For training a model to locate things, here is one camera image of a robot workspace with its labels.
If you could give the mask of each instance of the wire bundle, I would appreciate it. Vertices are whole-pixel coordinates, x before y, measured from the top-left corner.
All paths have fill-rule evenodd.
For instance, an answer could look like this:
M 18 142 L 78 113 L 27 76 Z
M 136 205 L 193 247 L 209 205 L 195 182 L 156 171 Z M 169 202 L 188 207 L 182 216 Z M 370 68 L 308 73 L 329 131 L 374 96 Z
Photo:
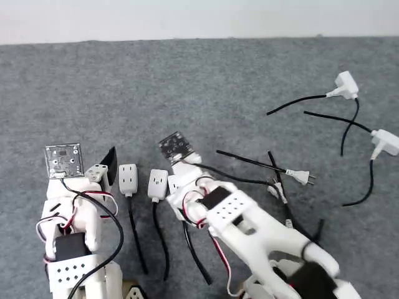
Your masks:
M 117 245 L 117 248 L 114 250 L 114 252 L 107 258 L 105 259 L 102 263 L 100 263 L 98 266 L 96 266 L 95 268 L 93 268 L 91 271 L 87 272 L 85 275 L 82 276 L 82 278 L 75 284 L 75 286 L 71 289 L 69 296 L 67 299 L 73 299 L 75 292 L 77 291 L 77 289 L 79 288 L 79 286 L 88 278 L 91 276 L 91 274 L 97 272 L 98 270 L 100 270 L 101 268 L 105 267 L 106 265 L 108 265 L 119 253 L 119 251 L 122 249 L 122 245 L 123 245 L 123 241 L 124 241 L 124 236 L 123 236 L 123 228 L 120 225 L 118 219 L 115 217 L 115 215 L 108 210 L 107 207 L 105 207 L 103 204 L 101 204 L 100 202 L 98 202 L 96 199 L 94 199 L 93 197 L 89 196 L 88 194 L 86 194 L 85 192 L 80 192 L 80 191 L 76 191 L 73 190 L 71 188 L 69 188 L 63 179 L 61 179 L 61 183 L 62 185 L 66 188 L 66 190 L 75 193 L 77 196 L 80 196 L 82 199 L 89 201 L 90 203 L 94 204 L 95 206 L 101 208 L 101 210 L 103 210 L 108 216 L 109 218 L 111 218 L 115 225 L 118 228 L 119 231 L 119 243 Z

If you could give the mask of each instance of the gray carpet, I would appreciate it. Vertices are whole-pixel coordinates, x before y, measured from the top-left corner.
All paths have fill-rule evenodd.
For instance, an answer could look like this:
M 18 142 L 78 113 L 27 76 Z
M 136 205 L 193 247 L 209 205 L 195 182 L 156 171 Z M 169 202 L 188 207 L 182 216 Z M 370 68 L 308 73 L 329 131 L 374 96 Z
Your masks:
M 170 169 L 156 144 L 181 130 L 206 164 L 246 178 L 272 171 L 215 154 L 216 149 L 308 169 L 315 186 L 285 179 L 292 208 L 313 231 L 326 219 L 322 245 L 339 261 L 341 277 L 362 298 L 398 298 L 399 158 L 383 153 L 369 184 L 368 134 L 352 128 L 345 156 L 339 144 L 345 124 L 312 118 L 305 109 L 352 117 L 353 101 L 313 100 L 266 117 L 286 101 L 334 88 L 336 75 L 350 70 L 360 87 L 358 121 L 399 133 L 399 38 L 167 40 L 83 42 L 0 47 L 0 280 L 1 298 L 50 298 L 43 271 L 44 246 L 34 224 L 46 199 L 44 145 L 80 141 L 86 169 L 116 146 L 120 163 L 137 163 L 140 192 L 135 217 L 151 274 L 142 274 L 121 207 L 125 245 L 117 257 L 126 278 L 136 278 L 150 298 L 227 298 L 226 273 L 205 231 L 194 231 L 200 259 L 214 278 L 207 286 L 186 248 L 181 224 L 164 202 L 159 208 L 170 247 L 168 283 L 161 276 L 163 252 L 153 228 L 147 180 L 151 168 Z M 261 207 L 283 220 L 281 205 L 259 186 L 238 184 Z M 104 224 L 102 252 L 118 240 Z M 232 252 L 234 285 L 248 270 Z

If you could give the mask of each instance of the black panel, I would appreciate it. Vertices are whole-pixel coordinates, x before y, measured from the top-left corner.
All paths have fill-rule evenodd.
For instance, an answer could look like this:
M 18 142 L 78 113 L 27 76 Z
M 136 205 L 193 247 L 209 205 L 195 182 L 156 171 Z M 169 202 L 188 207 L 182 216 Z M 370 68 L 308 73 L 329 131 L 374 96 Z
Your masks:
M 215 190 L 210 192 L 208 195 L 205 195 L 204 198 L 201 199 L 201 203 L 208 209 L 212 210 L 216 207 L 223 199 L 230 195 L 230 191 L 226 190 L 223 187 L 217 187 Z
M 102 165 L 108 166 L 108 182 L 110 186 L 115 182 L 115 178 L 117 177 L 118 171 L 118 158 L 117 158 L 117 150 L 115 147 L 111 148 L 108 154 L 104 157 L 104 159 L 99 163 Z
M 292 286 L 303 299 L 337 299 L 333 291 L 337 288 L 333 278 L 322 266 L 307 262 L 288 278 Z
M 58 262 L 92 254 L 85 244 L 84 232 L 55 238 L 55 249 L 55 259 Z

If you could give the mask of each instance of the white plug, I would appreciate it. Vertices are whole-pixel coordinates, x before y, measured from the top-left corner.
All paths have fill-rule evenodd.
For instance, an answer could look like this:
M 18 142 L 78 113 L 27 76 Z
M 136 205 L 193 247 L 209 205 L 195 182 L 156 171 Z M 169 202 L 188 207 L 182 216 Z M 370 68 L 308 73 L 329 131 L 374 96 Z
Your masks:
M 168 185 L 169 185 L 170 194 L 175 193 L 176 190 L 179 189 L 179 187 L 180 187 L 178 184 L 178 176 L 175 174 L 168 176 Z
M 305 186 L 306 184 L 314 185 L 313 182 L 309 181 L 309 178 L 312 179 L 316 178 L 314 176 L 311 176 L 310 172 L 303 170 L 296 171 L 296 170 L 287 169 L 286 175 L 292 176 L 297 182 L 300 182 L 303 186 Z
M 374 130 L 372 131 L 372 136 L 372 143 L 375 144 L 375 149 L 371 160 L 375 160 L 382 151 L 386 151 L 392 156 L 396 156 L 399 153 L 399 137 L 396 135 L 385 130 Z
M 357 98 L 359 88 L 348 70 L 338 74 L 338 77 L 335 79 L 335 84 L 337 85 L 337 88 L 332 92 L 327 93 L 327 98 L 339 95 L 343 96 L 347 100 L 354 100 Z
M 287 199 L 284 196 L 284 192 L 282 190 L 282 186 L 280 182 L 274 183 L 274 186 L 279 190 L 280 195 L 281 195 L 281 200 L 283 204 L 287 204 Z M 279 195 L 277 193 L 277 191 L 272 187 L 272 186 L 268 186 L 267 190 L 275 197 L 275 198 L 279 198 Z
M 133 196 L 137 193 L 136 164 L 119 165 L 119 190 L 124 196 Z
M 150 181 L 148 182 L 148 197 L 153 202 L 159 202 L 165 199 L 168 189 L 168 171 L 152 169 Z

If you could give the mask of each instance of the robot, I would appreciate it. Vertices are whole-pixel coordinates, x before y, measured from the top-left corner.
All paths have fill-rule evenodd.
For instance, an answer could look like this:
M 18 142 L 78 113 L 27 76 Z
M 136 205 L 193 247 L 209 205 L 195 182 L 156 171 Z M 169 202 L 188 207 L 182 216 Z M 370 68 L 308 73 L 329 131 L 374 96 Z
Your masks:
M 324 249 L 275 220 L 233 183 L 204 172 L 217 169 L 201 164 L 201 156 L 180 132 L 162 140 L 159 147 L 171 162 L 174 181 L 179 185 L 166 200 L 179 220 L 199 229 L 208 226 L 228 271 L 229 295 L 253 299 L 360 299 L 352 284 L 337 278 L 339 265 Z M 251 269 L 252 275 L 237 293 L 229 289 L 231 269 L 216 239 Z M 273 251 L 300 261 L 269 260 Z
M 117 155 L 112 148 L 104 159 L 84 172 L 79 143 L 45 148 L 49 185 L 42 217 L 36 225 L 45 243 L 44 262 L 53 299 L 122 299 L 122 271 L 112 259 L 96 251 L 101 245 L 102 219 L 116 219 L 117 204 L 109 193 L 117 173 Z M 116 211 L 105 203 L 111 199 Z M 100 215 L 97 208 L 108 210 Z M 139 286 L 127 298 L 144 298 Z
M 287 228 L 262 210 L 257 202 L 233 183 L 219 181 L 204 169 L 201 156 L 176 132 L 159 144 L 171 162 L 179 188 L 166 200 L 176 217 L 208 232 L 228 271 L 228 293 L 253 299 L 360 299 L 349 283 L 337 278 L 339 265 L 324 249 L 295 229 Z M 103 204 L 117 172 L 115 148 L 99 164 L 83 171 L 78 143 L 46 146 L 49 173 L 47 200 L 37 233 L 45 243 L 53 299 L 118 299 L 122 295 L 122 271 L 112 259 L 96 254 L 101 244 L 102 217 L 118 225 L 117 210 Z M 97 208 L 107 215 L 100 215 Z M 219 246 L 224 242 L 251 269 L 252 275 L 237 293 L 230 291 L 231 269 Z M 269 260 L 273 251 L 297 260 Z M 127 298 L 144 298 L 133 287 Z

